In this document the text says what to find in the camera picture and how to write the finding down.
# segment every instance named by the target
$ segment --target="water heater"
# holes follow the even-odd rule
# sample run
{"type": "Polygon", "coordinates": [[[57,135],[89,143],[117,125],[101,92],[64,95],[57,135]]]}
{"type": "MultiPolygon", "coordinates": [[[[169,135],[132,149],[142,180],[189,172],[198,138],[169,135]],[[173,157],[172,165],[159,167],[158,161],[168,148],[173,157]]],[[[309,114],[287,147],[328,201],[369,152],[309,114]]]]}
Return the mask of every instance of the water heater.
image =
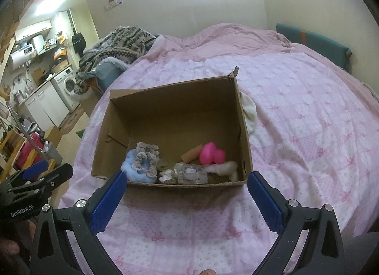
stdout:
{"type": "Polygon", "coordinates": [[[32,39],[32,44],[38,55],[44,49],[45,40],[42,35],[37,35],[32,39]]]}
{"type": "Polygon", "coordinates": [[[34,54],[33,45],[31,44],[26,45],[23,48],[20,48],[19,50],[15,51],[9,56],[7,65],[11,70],[15,70],[23,63],[32,59],[33,54],[34,54]]]}

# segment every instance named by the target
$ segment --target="green object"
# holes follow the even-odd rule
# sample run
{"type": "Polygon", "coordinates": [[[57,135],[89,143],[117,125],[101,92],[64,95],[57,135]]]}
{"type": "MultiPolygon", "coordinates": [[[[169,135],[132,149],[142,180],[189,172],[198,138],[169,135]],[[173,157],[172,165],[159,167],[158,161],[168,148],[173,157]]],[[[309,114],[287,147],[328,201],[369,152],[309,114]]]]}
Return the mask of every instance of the green object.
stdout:
{"type": "Polygon", "coordinates": [[[79,132],[76,132],[76,134],[78,134],[78,136],[80,137],[80,139],[82,139],[83,134],[84,134],[84,130],[81,130],[81,131],[79,131],[79,132]]]}
{"type": "Polygon", "coordinates": [[[284,24],[277,24],[276,32],[283,34],[292,43],[300,43],[313,49],[345,70],[349,65],[352,54],[350,48],[332,39],[284,24]]]}

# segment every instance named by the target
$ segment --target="bed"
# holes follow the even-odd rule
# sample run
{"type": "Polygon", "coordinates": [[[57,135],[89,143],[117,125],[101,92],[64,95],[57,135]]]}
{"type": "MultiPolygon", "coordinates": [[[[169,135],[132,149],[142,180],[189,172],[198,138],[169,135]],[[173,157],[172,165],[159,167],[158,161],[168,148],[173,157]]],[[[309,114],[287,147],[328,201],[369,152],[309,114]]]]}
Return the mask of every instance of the bed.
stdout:
{"type": "MultiPolygon", "coordinates": [[[[104,184],[90,171],[110,89],[221,76],[235,66],[240,90],[257,106],[257,126],[249,137],[254,170],[287,199],[310,207],[331,204],[344,240],[367,231],[379,215],[378,102],[306,46],[237,24],[211,26],[186,39],[160,36],[113,82],[90,118],[60,207],[104,184]]],[[[98,238],[123,274],[198,275],[214,269],[218,275],[250,275],[276,236],[246,186],[130,187],[98,238]]],[[[70,237],[84,273],[91,274],[70,237]]],[[[297,248],[288,268],[299,253],[297,248]]]]}

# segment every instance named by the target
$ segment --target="teal cushion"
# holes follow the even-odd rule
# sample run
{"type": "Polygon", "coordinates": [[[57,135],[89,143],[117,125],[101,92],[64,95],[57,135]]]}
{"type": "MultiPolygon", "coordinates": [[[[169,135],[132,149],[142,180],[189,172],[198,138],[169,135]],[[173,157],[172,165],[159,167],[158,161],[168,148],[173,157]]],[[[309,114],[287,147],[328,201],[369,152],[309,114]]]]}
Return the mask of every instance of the teal cushion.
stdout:
{"type": "Polygon", "coordinates": [[[283,34],[292,43],[300,43],[313,49],[345,70],[349,65],[350,48],[332,39],[284,24],[277,24],[276,32],[283,34]]]}
{"type": "Polygon", "coordinates": [[[84,75],[84,80],[96,77],[99,88],[105,92],[107,88],[123,73],[120,67],[111,62],[103,62],[84,75]]]}

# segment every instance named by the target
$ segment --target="pink plush toy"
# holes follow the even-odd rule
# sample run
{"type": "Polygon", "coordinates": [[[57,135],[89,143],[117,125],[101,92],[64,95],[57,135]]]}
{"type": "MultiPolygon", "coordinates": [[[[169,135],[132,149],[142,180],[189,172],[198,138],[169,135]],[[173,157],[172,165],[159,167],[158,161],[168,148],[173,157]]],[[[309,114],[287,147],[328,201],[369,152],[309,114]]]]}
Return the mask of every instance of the pink plush toy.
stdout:
{"type": "Polygon", "coordinates": [[[217,149],[213,142],[208,142],[201,149],[199,160],[202,165],[209,165],[212,163],[222,164],[225,162],[225,151],[217,149]]]}

